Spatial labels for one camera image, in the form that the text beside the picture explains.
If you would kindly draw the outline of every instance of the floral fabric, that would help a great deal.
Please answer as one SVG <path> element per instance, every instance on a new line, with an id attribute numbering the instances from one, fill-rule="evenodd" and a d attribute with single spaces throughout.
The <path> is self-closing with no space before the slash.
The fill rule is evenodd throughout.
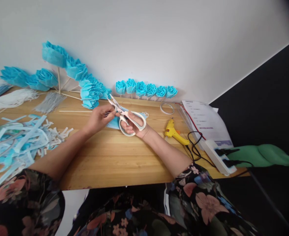
<path id="1" fill-rule="evenodd" d="M 24 169 L 0 186 L 0 236 L 55 235 L 65 209 L 52 179 Z"/>
<path id="2" fill-rule="evenodd" d="M 171 216 L 124 191 L 91 212 L 74 235 L 260 235 L 197 164 L 173 181 L 168 194 Z M 45 174 L 25 169 L 0 187 L 0 235 L 54 235 L 63 211 L 62 193 Z"/>

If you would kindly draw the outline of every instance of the green object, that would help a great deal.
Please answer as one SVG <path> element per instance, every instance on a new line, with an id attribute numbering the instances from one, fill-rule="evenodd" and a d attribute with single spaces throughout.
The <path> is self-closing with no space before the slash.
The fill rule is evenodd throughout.
<path id="1" fill-rule="evenodd" d="M 230 150 L 234 149 L 239 149 L 239 151 L 228 154 L 227 157 L 230 160 L 248 161 L 251 162 L 254 167 L 268 167 L 272 165 L 289 166 L 289 155 L 272 144 L 230 148 Z M 237 167 L 251 167 L 251 165 L 241 163 L 238 164 Z"/>

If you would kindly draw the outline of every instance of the wooden skewer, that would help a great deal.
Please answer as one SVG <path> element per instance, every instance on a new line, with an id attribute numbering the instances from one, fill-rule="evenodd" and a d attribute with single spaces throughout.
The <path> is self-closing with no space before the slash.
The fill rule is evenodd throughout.
<path id="1" fill-rule="evenodd" d="M 76 89 L 77 87 L 80 87 L 80 85 L 75 86 L 74 88 L 70 89 L 69 91 L 72 92 L 72 90 Z"/>
<path id="2" fill-rule="evenodd" d="M 61 90 L 66 86 L 66 84 L 69 82 L 70 79 L 71 79 L 71 78 L 69 77 L 68 80 L 67 80 L 67 82 L 61 87 Z"/>
<path id="3" fill-rule="evenodd" d="M 74 96 L 71 96 L 71 95 L 67 95 L 67 94 L 65 94 L 65 93 L 60 93 L 60 91 L 59 91 L 59 94 L 62 94 L 62 95 L 68 96 L 68 97 L 72 97 L 72 98 L 76 98 L 76 99 L 81 100 L 80 98 L 77 98 L 77 97 L 74 97 Z"/>
<path id="4" fill-rule="evenodd" d="M 93 112 L 93 111 L 59 111 L 59 112 Z"/>
<path id="5" fill-rule="evenodd" d="M 58 86 L 59 86 L 59 94 L 60 94 L 61 90 L 60 90 L 60 72 L 59 72 L 59 67 L 58 67 Z"/>

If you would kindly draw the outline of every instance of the wooden tabletop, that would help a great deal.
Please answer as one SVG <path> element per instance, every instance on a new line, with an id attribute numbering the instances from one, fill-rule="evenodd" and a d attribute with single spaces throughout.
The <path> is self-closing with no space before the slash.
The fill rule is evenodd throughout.
<path id="1" fill-rule="evenodd" d="M 78 93 L 66 93 L 80 97 Z M 2 120 L 2 117 L 16 119 L 29 114 L 42 115 L 33 111 L 33 109 L 44 100 L 45 96 L 44 93 L 39 98 L 25 102 L 19 107 L 6 109 L 0 113 L 0 125 L 7 122 Z M 181 136 L 187 139 L 189 129 L 177 110 L 170 116 L 161 112 L 160 102 L 120 97 L 116 97 L 115 99 L 121 106 L 127 109 L 137 112 L 147 112 L 149 114 L 147 123 L 161 136 L 165 132 L 167 122 L 173 117 L 175 129 L 179 130 Z M 67 97 L 56 111 L 47 115 L 47 119 L 54 123 L 51 128 L 57 127 L 59 131 L 63 131 L 66 127 L 74 128 L 74 131 L 70 135 L 81 129 L 88 121 L 91 113 L 59 112 L 60 110 L 86 111 L 87 109 L 82 107 L 81 104 L 82 101 Z M 104 104 L 108 104 L 108 101 L 100 100 L 100 105 Z M 29 118 L 24 118 L 20 121 L 24 122 L 28 120 Z M 167 141 L 183 153 L 187 153 L 186 149 L 174 138 L 170 138 Z M 199 151 L 204 158 L 209 160 L 204 151 Z M 214 179 L 226 178 L 216 168 L 210 166 L 202 159 L 197 161 L 197 164 L 205 167 Z M 231 176 L 244 170 L 246 168 L 238 168 L 237 172 Z M 171 182 L 172 180 L 173 178 L 163 162 L 140 138 L 136 136 L 127 137 L 120 130 L 105 128 L 90 138 L 77 153 L 77 156 L 66 170 L 60 187 L 62 190 L 70 190 L 155 184 Z"/>

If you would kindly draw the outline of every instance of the power strip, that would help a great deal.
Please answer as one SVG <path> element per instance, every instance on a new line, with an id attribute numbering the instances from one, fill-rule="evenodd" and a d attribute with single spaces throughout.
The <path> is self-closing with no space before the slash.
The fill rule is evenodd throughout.
<path id="1" fill-rule="evenodd" d="M 223 160 L 224 159 L 228 160 L 228 158 L 226 155 L 219 156 L 216 153 L 215 150 L 220 149 L 220 148 L 213 140 L 202 141 L 200 142 L 200 144 L 221 174 L 224 174 L 225 176 L 229 176 L 230 174 L 234 173 L 237 170 L 235 166 L 227 167 L 224 164 Z"/>

